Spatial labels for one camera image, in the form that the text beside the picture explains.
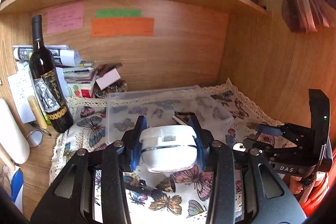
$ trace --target handwritten paper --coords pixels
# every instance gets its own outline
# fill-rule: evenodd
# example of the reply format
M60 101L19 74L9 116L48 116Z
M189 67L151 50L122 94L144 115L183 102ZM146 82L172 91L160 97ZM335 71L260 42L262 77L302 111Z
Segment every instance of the handwritten paper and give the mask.
M141 10L103 9L96 11L96 18L106 18L106 17L141 17Z
M117 35L152 36L154 18L112 17L91 19L91 37L114 37Z
M47 34L83 28L84 3L48 10Z

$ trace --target sticky note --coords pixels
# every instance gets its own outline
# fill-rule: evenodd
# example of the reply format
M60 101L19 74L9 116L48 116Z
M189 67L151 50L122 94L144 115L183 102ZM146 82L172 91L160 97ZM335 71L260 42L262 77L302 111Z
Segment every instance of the sticky note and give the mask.
M117 35L152 36L154 18L111 17L91 19L91 37L114 37Z
M47 34L83 28L83 2L49 9L47 13Z
M106 17L141 17L141 10L103 9L96 11L96 18L106 18Z
M105 73L102 77L96 79L96 83L101 90L107 88L109 85L113 84L115 81L119 80L121 77L117 69L110 70Z

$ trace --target stack of books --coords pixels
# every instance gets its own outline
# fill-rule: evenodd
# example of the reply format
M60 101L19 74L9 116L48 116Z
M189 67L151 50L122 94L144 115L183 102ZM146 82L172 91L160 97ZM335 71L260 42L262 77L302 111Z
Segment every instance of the stack of books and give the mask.
M70 97L93 98L97 78L94 62L82 61L78 67L64 67L63 74Z

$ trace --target metal screw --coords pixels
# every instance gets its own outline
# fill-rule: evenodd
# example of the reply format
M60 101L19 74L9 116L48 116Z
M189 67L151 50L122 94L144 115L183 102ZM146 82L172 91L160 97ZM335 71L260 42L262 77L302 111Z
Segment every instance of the metal screw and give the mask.
M77 151L77 155L78 156L84 156L85 155L85 153L86 153L86 149L79 149L78 151Z
M221 147L222 144L223 144L223 143L222 143L221 141L217 141L217 140L216 140L216 141L213 141L211 145L212 145L213 147Z
M252 148L252 149L250 149L250 154L251 154L252 156L258 156L259 153L260 153L259 150L256 149L256 148Z
M122 146L124 145L124 142L123 142L123 141L115 141L115 142L113 143L113 145L114 145L115 147L122 147Z

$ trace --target wine bottle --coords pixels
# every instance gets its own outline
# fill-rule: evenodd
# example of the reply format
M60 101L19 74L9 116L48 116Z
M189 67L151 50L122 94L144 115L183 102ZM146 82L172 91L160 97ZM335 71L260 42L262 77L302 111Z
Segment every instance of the wine bottle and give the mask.
M29 59L29 68L36 93L51 125L57 132L64 133L74 120L60 89L53 54L43 43L42 16L33 17L31 26L34 52Z

